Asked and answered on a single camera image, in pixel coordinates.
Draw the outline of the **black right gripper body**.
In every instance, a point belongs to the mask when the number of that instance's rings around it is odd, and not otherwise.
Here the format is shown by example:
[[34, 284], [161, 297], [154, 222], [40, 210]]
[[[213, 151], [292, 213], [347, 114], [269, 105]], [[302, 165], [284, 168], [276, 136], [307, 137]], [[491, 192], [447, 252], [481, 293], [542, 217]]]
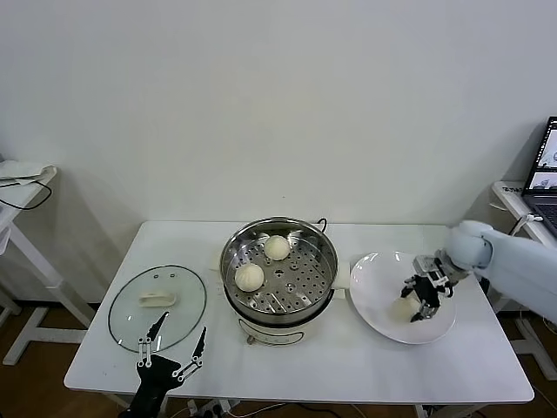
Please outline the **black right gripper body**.
[[421, 302], [428, 306], [439, 306], [439, 292], [428, 277], [413, 276], [413, 290]]

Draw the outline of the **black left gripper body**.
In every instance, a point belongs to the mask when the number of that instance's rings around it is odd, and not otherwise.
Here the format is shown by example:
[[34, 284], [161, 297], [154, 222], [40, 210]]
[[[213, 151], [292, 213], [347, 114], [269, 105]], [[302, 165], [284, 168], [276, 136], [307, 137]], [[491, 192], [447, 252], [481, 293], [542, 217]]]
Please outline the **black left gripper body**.
[[140, 384], [128, 407], [128, 416], [157, 417], [167, 393], [182, 385], [173, 375], [180, 368], [178, 362], [157, 354], [151, 356], [149, 367], [137, 366]]

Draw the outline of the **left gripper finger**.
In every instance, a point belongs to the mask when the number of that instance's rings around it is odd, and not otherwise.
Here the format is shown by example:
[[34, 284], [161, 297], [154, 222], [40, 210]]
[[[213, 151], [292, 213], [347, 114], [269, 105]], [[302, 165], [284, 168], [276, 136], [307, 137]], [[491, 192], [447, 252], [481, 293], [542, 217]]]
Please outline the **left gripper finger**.
[[203, 366], [203, 353], [205, 350], [205, 336], [207, 328], [204, 327], [201, 335], [198, 338], [197, 345], [195, 346], [190, 361], [182, 366], [180, 369], [172, 372], [171, 377], [179, 382], [184, 382], [195, 374]]
[[151, 344], [157, 338], [169, 312], [164, 312], [149, 328], [147, 334], [138, 338], [138, 367], [151, 367]]

